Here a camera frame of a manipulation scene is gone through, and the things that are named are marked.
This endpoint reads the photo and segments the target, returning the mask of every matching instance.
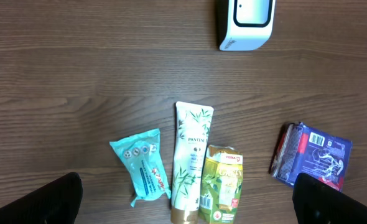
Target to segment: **purple package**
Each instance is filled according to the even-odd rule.
[[[352,142],[304,123],[290,124],[283,134],[271,167],[277,180],[293,187],[297,176],[306,173],[342,191]]]

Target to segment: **wooden table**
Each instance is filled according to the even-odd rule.
[[[343,192],[367,205],[367,1],[277,0],[271,39],[220,52],[212,0],[0,1],[0,207],[78,172],[76,223],[169,223],[129,206],[108,142],[153,128],[171,180],[174,103],[215,108],[209,143],[244,153],[236,223],[295,223],[267,173],[281,124],[351,139]]]

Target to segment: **white tube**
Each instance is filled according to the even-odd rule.
[[[177,102],[171,221],[197,223],[200,184],[214,109]]]

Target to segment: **teal plastic package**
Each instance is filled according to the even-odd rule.
[[[171,198],[169,182],[160,156],[159,129],[110,142],[110,146],[131,175],[137,195],[131,202],[132,207],[138,199],[156,200],[164,193]]]

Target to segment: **green and yellow drink carton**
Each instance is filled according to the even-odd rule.
[[[243,155],[232,147],[208,146],[199,216],[208,223],[233,223],[243,183]]]

